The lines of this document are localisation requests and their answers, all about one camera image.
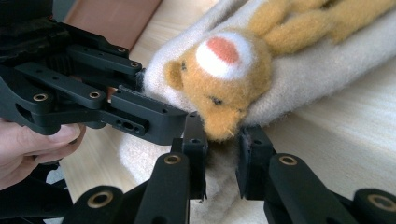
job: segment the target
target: human hand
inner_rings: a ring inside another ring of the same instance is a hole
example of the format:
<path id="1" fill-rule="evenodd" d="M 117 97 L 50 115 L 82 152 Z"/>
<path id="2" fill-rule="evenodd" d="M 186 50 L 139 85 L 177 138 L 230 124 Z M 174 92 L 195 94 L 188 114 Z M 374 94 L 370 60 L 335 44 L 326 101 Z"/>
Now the human hand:
<path id="1" fill-rule="evenodd" d="M 39 163 L 70 155 L 84 133 L 85 126 L 66 124 L 56 134 L 46 136 L 0 118 L 0 190 L 21 182 Z"/>

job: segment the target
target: teddy bear face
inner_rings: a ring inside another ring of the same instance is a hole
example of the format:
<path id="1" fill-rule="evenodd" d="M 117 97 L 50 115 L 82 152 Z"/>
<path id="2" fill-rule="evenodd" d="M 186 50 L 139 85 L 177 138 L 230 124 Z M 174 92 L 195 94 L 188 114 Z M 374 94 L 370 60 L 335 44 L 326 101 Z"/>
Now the teddy bear face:
<path id="1" fill-rule="evenodd" d="M 252 101 L 269 89 L 269 61 L 262 41 L 226 31 L 166 65 L 165 78 L 195 104 L 209 139 L 224 140 L 235 135 Z"/>

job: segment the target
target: teddy bear ear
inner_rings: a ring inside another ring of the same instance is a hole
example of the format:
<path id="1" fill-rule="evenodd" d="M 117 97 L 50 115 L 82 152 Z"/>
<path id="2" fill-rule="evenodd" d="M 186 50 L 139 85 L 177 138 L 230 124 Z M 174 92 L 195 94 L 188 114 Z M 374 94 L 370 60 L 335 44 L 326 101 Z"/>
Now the teddy bear ear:
<path id="1" fill-rule="evenodd" d="M 183 82 L 181 80 L 181 64 L 177 61 L 168 62 L 163 72 L 165 74 L 166 83 L 178 91 L 183 90 Z"/>

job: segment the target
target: wooden table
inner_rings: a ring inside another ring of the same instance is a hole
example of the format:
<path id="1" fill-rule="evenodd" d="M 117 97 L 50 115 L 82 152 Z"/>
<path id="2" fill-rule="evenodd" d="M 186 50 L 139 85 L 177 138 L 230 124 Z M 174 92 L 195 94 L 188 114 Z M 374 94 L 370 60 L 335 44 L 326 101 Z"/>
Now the wooden table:
<path id="1" fill-rule="evenodd" d="M 134 47 L 131 59 L 147 66 L 164 42 L 216 2 L 164 0 Z M 276 150 L 299 156 L 329 189 L 348 198 L 361 188 L 396 194 L 394 64 L 396 59 L 346 90 L 304 106 L 264 128 Z M 62 160 L 74 201 L 99 185 L 116 186 L 123 191 L 135 186 L 118 158 L 121 135 L 110 127 L 88 130 L 80 149 Z"/>

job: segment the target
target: white fleece blanket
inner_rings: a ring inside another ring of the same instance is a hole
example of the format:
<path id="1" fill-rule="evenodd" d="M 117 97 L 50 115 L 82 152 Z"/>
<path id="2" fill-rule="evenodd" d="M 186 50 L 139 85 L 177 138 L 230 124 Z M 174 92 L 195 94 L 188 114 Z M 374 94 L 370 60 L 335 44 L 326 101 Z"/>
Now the white fleece blanket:
<path id="1" fill-rule="evenodd" d="M 220 0 L 198 22 L 156 53 L 145 74 L 145 94 L 194 111 L 182 92 L 166 86 L 163 66 L 202 36 L 230 25 L 245 26 L 247 20 L 241 15 L 262 2 Z M 340 91 L 395 55 L 396 10 L 392 10 L 341 44 L 334 45 L 329 39 L 323 39 L 298 53 L 274 58 L 272 87 L 251 106 L 244 124 L 267 125 L 302 105 Z M 239 204 L 238 210 L 233 209 L 233 203 L 240 200 L 234 174 L 236 146 L 235 141 L 210 144 L 206 168 L 208 199 L 203 203 L 191 202 L 191 223 L 220 223 L 229 213 L 250 214 L 247 211 L 250 205 Z M 120 146 L 120 161 L 135 181 L 142 183 L 149 178 L 156 159 L 169 149 L 128 135 Z M 227 223 L 240 223 L 240 220 Z M 249 220 L 247 223 L 263 223 L 264 214 L 251 213 Z"/>

